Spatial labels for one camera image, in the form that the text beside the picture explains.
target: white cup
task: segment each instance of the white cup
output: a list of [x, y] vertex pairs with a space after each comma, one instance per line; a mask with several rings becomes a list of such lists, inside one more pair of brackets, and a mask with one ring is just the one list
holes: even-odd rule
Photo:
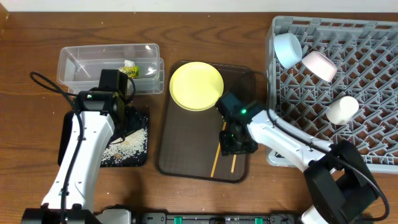
[[337, 125], [346, 124], [359, 110], [358, 101], [352, 96], [344, 96], [329, 106], [326, 117]]
[[275, 54], [286, 69], [301, 61], [303, 51], [296, 36], [291, 33], [279, 34], [274, 37]]
[[313, 51], [305, 56], [303, 64], [319, 78], [331, 82], [336, 75], [337, 66], [323, 54]]

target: gray wire rack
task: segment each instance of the gray wire rack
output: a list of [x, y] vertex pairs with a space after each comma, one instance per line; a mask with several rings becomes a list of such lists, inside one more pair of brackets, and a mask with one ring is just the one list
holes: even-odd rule
[[[304, 56], [317, 50], [336, 64], [331, 83], [301, 62], [290, 69], [279, 63], [273, 40], [287, 32], [299, 39]], [[398, 22], [277, 16], [266, 37], [266, 54], [270, 103], [281, 118], [320, 139], [347, 139], [372, 172], [398, 174]], [[338, 126], [325, 113], [343, 96], [356, 98], [359, 111]], [[292, 166], [275, 151], [267, 161]]]

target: light blue cup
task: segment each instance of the light blue cup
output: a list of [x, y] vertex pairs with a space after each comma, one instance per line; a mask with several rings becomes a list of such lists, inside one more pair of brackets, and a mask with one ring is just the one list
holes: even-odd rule
[[301, 45], [296, 36], [291, 33], [279, 34], [274, 37], [275, 54], [286, 69], [299, 63], [303, 57]]

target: clear plastic container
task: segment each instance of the clear plastic container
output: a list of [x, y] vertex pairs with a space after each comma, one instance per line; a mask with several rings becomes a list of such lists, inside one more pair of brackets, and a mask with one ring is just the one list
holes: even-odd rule
[[[60, 53], [57, 81], [78, 93], [100, 83], [102, 69], [118, 69], [125, 60], [139, 67], [134, 78], [136, 94], [158, 94], [164, 90], [164, 62], [157, 44], [118, 44], [64, 47]], [[127, 93], [132, 93], [129, 82]]]

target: wooden table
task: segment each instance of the wooden table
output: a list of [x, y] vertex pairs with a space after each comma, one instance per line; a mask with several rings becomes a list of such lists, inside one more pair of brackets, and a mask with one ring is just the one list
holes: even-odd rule
[[[19, 223], [25, 208], [38, 208], [58, 172], [63, 115], [70, 106], [60, 95], [34, 84], [31, 70], [56, 81], [65, 46], [156, 43], [167, 71], [179, 60], [264, 71], [264, 39], [279, 14], [398, 21], [398, 14], [355, 13], [11, 13], [0, 41], [0, 222]], [[264, 148], [251, 156], [248, 178], [241, 184], [159, 174], [154, 153], [164, 98], [165, 93], [136, 97], [136, 105], [150, 108], [149, 159], [138, 168], [101, 169], [96, 211], [116, 203], [138, 211], [174, 213], [302, 213], [311, 206], [300, 171], [270, 166]], [[396, 223], [398, 178], [374, 176], [391, 206], [384, 223]], [[374, 217], [383, 211], [380, 200], [368, 209]]]

